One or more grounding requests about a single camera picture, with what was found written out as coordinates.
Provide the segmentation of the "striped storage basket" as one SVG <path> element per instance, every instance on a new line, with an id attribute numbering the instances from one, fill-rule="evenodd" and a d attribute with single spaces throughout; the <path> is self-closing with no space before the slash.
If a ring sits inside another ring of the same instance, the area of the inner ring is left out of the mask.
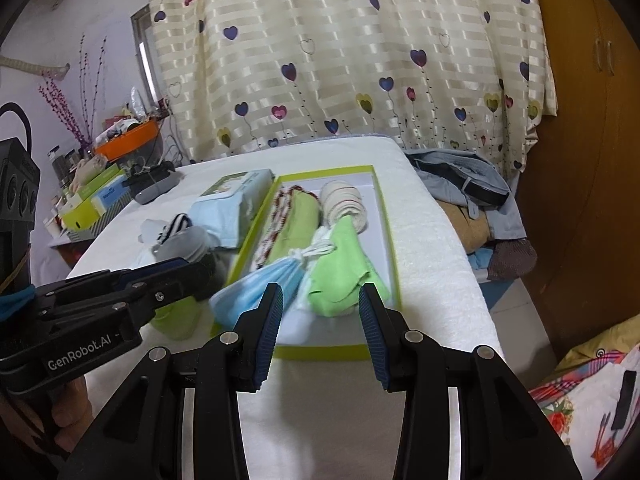
<path id="1" fill-rule="evenodd" d="M 89 209 L 85 206 L 79 206 L 62 218 L 66 227 L 66 236 L 71 242 L 94 240 L 130 202 L 130 193 L 126 192 L 106 208 L 102 214 L 99 214 L 94 208 L 95 202 L 90 203 Z"/>

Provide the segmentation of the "wooden wardrobe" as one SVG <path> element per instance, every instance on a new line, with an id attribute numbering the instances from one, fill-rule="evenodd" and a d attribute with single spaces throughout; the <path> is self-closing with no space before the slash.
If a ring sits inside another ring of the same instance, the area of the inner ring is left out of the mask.
<path id="1" fill-rule="evenodd" d="M 615 0 L 539 0 L 558 111 L 518 204 L 525 286 L 556 354 L 639 311 L 639 34 Z"/>

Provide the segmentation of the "lime green file box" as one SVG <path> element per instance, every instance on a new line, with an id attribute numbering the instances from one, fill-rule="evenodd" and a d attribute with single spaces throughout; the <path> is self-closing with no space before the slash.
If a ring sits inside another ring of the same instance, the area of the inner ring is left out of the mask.
<path id="1" fill-rule="evenodd" d="M 77 193 L 71 195 L 68 198 L 67 203 L 62 207 L 58 215 L 62 218 L 72 212 L 74 209 L 79 206 L 85 206 L 87 209 L 90 208 L 91 197 L 93 194 L 103 188 L 107 182 L 110 182 L 114 177 L 117 177 L 119 174 L 125 174 L 125 170 L 120 169 L 117 165 L 112 165 L 103 170 L 100 174 L 98 174 L 94 179 L 84 185 L 82 188 L 78 190 Z"/>

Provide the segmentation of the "grey clothes pile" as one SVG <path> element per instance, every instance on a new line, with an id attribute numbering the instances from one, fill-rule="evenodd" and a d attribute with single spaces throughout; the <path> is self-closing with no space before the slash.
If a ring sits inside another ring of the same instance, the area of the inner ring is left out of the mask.
<path id="1" fill-rule="evenodd" d="M 468 151 L 413 150 L 408 161 L 454 226 L 472 267 L 489 281 L 529 274 L 537 253 L 528 240 L 515 185 L 498 168 Z"/>

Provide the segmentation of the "green white cloth bundle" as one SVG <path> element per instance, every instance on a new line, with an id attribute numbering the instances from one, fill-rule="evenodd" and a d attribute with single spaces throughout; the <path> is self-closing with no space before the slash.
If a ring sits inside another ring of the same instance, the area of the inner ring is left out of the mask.
<path id="1" fill-rule="evenodd" d="M 286 257 L 292 249 L 308 247 L 319 224 L 320 205 L 314 193 L 299 185 L 280 188 L 271 203 L 250 270 Z"/>

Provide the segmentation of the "orange tray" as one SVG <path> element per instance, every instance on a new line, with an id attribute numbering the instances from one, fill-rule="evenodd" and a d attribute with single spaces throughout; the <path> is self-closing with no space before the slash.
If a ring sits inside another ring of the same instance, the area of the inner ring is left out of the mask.
<path id="1" fill-rule="evenodd" d="M 104 156 L 109 162 L 114 162 L 154 141 L 159 132 L 157 122 L 149 120 L 98 146 L 94 152 Z"/>

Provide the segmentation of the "black VR headset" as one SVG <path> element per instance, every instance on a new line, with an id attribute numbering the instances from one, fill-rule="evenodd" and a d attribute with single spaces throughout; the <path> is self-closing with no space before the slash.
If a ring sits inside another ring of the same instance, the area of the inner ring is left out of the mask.
<path id="1" fill-rule="evenodd" d="M 174 164 L 164 160 L 155 166 L 134 165 L 122 184 L 128 188 L 133 200 L 146 205 L 169 192 L 179 182 L 180 174 Z"/>

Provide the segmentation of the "blue tissue box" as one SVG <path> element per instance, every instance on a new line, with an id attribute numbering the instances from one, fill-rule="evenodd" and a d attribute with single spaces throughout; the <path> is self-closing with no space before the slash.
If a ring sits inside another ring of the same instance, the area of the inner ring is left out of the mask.
<path id="1" fill-rule="evenodd" d="M 111 206 L 128 195 L 129 188 L 124 185 L 125 180 L 126 176 L 119 174 L 93 194 L 91 203 L 100 216 L 103 216 Z"/>

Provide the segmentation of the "pink flower branches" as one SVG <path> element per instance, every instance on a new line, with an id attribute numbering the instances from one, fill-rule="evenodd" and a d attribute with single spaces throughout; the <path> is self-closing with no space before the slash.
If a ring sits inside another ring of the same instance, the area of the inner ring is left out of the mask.
<path id="1" fill-rule="evenodd" d="M 83 153 L 94 147 L 94 130 L 98 125 L 96 106 L 104 74 L 107 39 L 99 45 L 98 57 L 91 63 L 86 37 L 79 40 L 77 88 L 63 87 L 52 75 L 43 77 L 38 93 L 63 128 L 72 135 Z"/>

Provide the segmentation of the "light blue grey sock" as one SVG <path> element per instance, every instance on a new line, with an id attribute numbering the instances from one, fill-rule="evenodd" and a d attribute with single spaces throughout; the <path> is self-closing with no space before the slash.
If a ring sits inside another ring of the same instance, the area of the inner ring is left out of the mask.
<path id="1" fill-rule="evenodd" d="M 141 226 L 141 232 L 138 241 L 141 244 L 141 250 L 134 260 L 134 267 L 141 268 L 155 262 L 152 254 L 152 248 L 156 245 L 158 237 L 164 232 L 168 226 L 168 222 L 164 220 L 145 220 Z"/>

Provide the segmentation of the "wet wipes pack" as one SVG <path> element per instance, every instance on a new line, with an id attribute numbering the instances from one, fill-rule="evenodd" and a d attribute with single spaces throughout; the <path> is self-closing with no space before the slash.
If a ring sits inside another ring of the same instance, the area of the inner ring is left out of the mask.
<path id="1" fill-rule="evenodd" d="M 269 169 L 228 174 L 198 196 L 188 217 L 194 226 L 216 237 L 221 248 L 239 248 L 272 182 Z"/>

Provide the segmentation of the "bright green cloth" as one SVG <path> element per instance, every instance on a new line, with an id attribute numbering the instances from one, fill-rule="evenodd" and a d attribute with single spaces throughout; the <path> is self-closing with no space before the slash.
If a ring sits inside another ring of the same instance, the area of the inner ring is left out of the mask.
<path id="1" fill-rule="evenodd" d="M 358 306 L 360 288 L 367 283 L 375 286 L 383 300 L 390 299 L 390 290 L 361 248 L 351 218 L 337 222 L 329 242 L 335 245 L 334 251 L 318 259 L 309 277 L 307 299 L 315 315 L 346 315 Z"/>

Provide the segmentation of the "colourful floral bedding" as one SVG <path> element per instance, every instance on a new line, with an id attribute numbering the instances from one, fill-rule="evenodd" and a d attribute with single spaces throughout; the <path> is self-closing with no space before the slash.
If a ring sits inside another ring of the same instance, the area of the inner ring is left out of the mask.
<path id="1" fill-rule="evenodd" d="M 529 391 L 584 479 L 597 478 L 639 418 L 639 318 L 570 349 Z"/>

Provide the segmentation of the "heart patterned curtain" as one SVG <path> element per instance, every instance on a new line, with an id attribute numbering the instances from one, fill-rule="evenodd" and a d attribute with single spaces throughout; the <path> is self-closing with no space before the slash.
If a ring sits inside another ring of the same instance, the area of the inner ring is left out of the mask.
<path id="1" fill-rule="evenodd" d="M 210 159 L 334 136 L 523 171 L 558 109 L 538 0 L 149 0 L 183 144 Z"/>

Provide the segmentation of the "white sock with coloured stripes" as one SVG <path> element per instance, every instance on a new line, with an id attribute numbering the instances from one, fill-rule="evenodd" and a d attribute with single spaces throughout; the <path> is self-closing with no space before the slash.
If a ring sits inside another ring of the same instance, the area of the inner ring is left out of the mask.
<path id="1" fill-rule="evenodd" d="M 362 233 L 368 224 L 367 209 L 363 198 L 352 184 L 344 180 L 332 180 L 322 186 L 319 198 L 323 223 L 335 226 L 341 218 L 349 217 L 357 233 Z"/>

